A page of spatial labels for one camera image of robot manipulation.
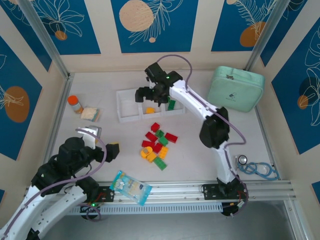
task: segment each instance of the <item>yellow toy block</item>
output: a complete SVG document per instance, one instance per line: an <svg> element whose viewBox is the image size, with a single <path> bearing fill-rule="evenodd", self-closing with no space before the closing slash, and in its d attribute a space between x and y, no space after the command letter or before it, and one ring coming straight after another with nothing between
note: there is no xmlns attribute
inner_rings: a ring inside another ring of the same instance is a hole
<svg viewBox="0 0 320 240"><path fill-rule="evenodd" d="M141 150L141 157L143 157L144 159L146 159L147 158L147 156L149 155L149 154L151 154L151 153L153 153L153 150L152 150L152 147L150 147L150 146L147 146L147 147L145 147L145 148L143 148L142 150Z"/></svg>
<svg viewBox="0 0 320 240"><path fill-rule="evenodd" d="M146 159L149 161L149 163L152 163L157 155L154 152L151 152L148 156L146 156Z"/></svg>
<svg viewBox="0 0 320 240"><path fill-rule="evenodd" d="M147 107L145 113L146 114L154 114L156 110L153 107Z"/></svg>
<svg viewBox="0 0 320 240"><path fill-rule="evenodd" d="M167 147L165 147L165 146L163 146L162 148L161 148L161 151L159 152L159 158L161 158L161 159L165 159L165 157L166 157L166 155L167 155L167 153L168 153L168 148Z"/></svg>

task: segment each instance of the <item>white table surface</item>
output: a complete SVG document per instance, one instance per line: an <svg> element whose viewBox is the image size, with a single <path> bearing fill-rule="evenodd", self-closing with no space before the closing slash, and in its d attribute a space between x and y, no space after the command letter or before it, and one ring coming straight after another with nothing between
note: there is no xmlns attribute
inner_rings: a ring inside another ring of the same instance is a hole
<svg viewBox="0 0 320 240"><path fill-rule="evenodd" d="M184 78L188 71L179 71ZM200 96L206 98L213 71L196 70L193 72L189 85ZM101 139L105 144L120 143L120 153L111 163L105 163L102 168L93 175L96 181L112 181L119 170L124 171L140 181L206 181L215 180L217 171L213 151L205 147L199 133L202 127L200 119L196 118L188 110L186 114L176 116L164 116L152 119L143 119L127 123L119 123L117 116L116 91L148 86L146 75L143 71L122 72L92 72L76 73L71 95L77 95L84 107L101 109L98 122L90 122L80 119L67 104L59 128L53 154L58 153L59 146L67 138L78 136L75 129L95 125L102 127ZM229 110L229 120L244 134L246 145L231 146L232 160L235 156L245 155L249 162L270 163L266 145L254 110L249 113ZM170 142L168 154L165 158L167 168L161 171L154 163L149 163L140 156L141 143L147 140L145 134L150 126L157 122L164 132L178 136L176 144ZM230 130L229 142L241 142L241 138L234 130ZM84 174L88 169L83 169L77 176ZM243 180L262 180L257 175L239 173Z"/></svg>

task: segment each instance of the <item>beige wall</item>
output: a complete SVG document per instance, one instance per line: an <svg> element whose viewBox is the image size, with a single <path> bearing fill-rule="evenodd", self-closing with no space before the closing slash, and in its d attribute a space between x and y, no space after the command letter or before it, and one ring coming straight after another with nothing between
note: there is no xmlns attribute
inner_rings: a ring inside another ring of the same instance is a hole
<svg viewBox="0 0 320 240"><path fill-rule="evenodd" d="M266 68L259 60L253 69L266 77L265 93L258 105L263 123L281 173L291 180L314 239L320 238L320 205L311 184L320 181L320 145L298 154L271 81L318 20L319 9L319 0L308 0Z"/></svg>
<svg viewBox="0 0 320 240"><path fill-rule="evenodd" d="M1 228L20 205L26 187L42 164L64 79L54 64L49 72L44 69L1 7L0 23L0 36L42 86L17 161L0 154L0 189L5 190L0 206Z"/></svg>
<svg viewBox="0 0 320 240"><path fill-rule="evenodd" d="M215 69L226 65L242 69L251 51L211 52L225 0L199 0L190 52L180 54L191 61L195 69ZM105 72L144 70L165 52L122 54L110 0L85 0L100 55L63 55L71 72ZM175 57L161 62L165 69L188 69L188 65Z"/></svg>

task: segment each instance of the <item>white plastic tray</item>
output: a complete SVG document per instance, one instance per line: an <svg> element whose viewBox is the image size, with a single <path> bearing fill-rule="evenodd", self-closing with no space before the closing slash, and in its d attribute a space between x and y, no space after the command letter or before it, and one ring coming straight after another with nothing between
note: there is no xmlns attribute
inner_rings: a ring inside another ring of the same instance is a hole
<svg viewBox="0 0 320 240"><path fill-rule="evenodd" d="M186 107L174 98L171 98L171 100L175 100L173 110L168 110L168 103L161 104L160 107L156 102L149 100L137 103L135 101L136 90L137 88L116 91L116 108L120 123L186 113ZM154 108L155 113L146 113L147 108Z"/></svg>

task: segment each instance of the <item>orange bottle cap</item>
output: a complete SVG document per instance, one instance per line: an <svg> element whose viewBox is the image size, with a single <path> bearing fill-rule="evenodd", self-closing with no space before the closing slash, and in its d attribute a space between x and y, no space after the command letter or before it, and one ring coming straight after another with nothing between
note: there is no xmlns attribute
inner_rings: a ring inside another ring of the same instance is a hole
<svg viewBox="0 0 320 240"><path fill-rule="evenodd" d="M76 105L78 102L79 102L79 100L78 100L77 96L71 95L68 97L68 103L70 105Z"/></svg>

